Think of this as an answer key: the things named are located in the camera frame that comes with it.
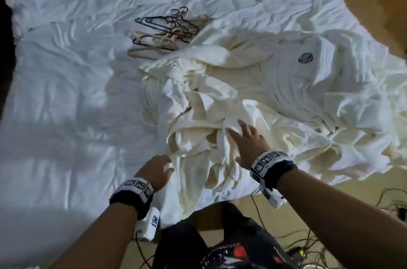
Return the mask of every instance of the left hand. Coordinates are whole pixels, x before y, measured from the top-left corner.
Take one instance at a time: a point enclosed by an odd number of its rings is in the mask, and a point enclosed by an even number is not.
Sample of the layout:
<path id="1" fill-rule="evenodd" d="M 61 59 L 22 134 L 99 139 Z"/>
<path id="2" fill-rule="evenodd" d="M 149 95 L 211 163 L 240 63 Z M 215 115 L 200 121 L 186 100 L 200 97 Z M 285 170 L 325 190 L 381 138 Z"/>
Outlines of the left hand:
<path id="1" fill-rule="evenodd" d="M 162 189 L 170 180 L 174 172 L 173 168 L 167 169 L 164 172 L 164 166 L 171 163 L 171 159 L 167 155 L 156 155 L 149 160 L 140 170 L 135 174 L 135 177 L 140 177 L 151 183 L 155 191 Z"/>

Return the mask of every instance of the forearm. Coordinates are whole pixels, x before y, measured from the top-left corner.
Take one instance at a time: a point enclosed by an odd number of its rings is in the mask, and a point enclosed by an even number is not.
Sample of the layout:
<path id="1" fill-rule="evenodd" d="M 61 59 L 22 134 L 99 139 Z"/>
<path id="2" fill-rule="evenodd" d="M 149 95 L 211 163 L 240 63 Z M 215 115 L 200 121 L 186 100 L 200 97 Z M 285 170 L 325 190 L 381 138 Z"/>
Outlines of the forearm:
<path id="1" fill-rule="evenodd" d="M 136 222 L 134 207 L 110 205 L 50 269 L 118 269 Z"/>
<path id="2" fill-rule="evenodd" d="M 401 221 L 300 170 L 283 174 L 277 189 L 346 268 L 407 268 Z"/>

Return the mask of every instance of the wristband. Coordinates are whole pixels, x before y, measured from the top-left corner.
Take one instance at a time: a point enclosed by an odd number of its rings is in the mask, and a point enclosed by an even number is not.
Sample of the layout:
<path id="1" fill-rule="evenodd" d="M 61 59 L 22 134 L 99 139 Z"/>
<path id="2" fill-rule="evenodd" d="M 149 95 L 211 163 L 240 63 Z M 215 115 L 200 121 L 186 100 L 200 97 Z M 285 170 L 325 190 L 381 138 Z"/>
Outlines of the wristband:
<path id="1" fill-rule="evenodd" d="M 282 151 L 268 151 L 259 155 L 250 169 L 250 176 L 263 187 L 276 189 L 277 181 L 297 166 Z"/>
<path id="2" fill-rule="evenodd" d="M 137 210 L 137 220 L 143 220 L 153 200 L 154 188 L 143 178 L 123 182 L 112 194 L 109 203 L 123 203 Z"/>

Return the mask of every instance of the hand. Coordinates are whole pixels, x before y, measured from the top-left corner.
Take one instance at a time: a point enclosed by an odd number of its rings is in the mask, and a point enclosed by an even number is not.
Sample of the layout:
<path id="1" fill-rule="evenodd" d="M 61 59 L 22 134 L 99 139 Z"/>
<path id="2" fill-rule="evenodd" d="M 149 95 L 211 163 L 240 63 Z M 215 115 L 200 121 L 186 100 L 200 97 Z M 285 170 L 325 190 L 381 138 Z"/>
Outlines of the hand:
<path id="1" fill-rule="evenodd" d="M 242 135 L 233 131 L 231 128 L 226 128 L 226 132 L 233 138 L 239 149 L 240 157 L 236 158 L 244 169 L 250 169 L 254 160 L 262 153 L 271 150 L 266 140 L 262 135 L 259 135 L 256 128 L 247 125 L 242 120 L 237 120 L 242 128 Z"/>
<path id="2" fill-rule="evenodd" d="M 164 166 L 167 163 L 171 163 L 169 156 L 156 155 L 140 168 L 137 174 L 135 174 L 135 177 L 147 180 L 151 183 L 155 191 L 159 191 L 167 184 L 174 172 L 173 168 L 167 169 L 164 172 Z"/>

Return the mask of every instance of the bed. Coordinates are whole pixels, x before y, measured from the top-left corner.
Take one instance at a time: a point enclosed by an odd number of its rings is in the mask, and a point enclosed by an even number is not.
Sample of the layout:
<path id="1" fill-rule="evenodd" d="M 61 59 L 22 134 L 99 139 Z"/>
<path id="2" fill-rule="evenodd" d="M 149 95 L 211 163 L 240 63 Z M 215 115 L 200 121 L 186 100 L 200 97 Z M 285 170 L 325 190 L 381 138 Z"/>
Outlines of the bed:
<path id="1" fill-rule="evenodd" d="M 187 6 L 257 31 L 369 33 L 343 0 L 8 0 L 17 64 L 0 123 L 0 267 L 57 256 L 159 154 L 141 120 L 134 19 Z M 252 193 L 202 193 L 196 210 Z"/>

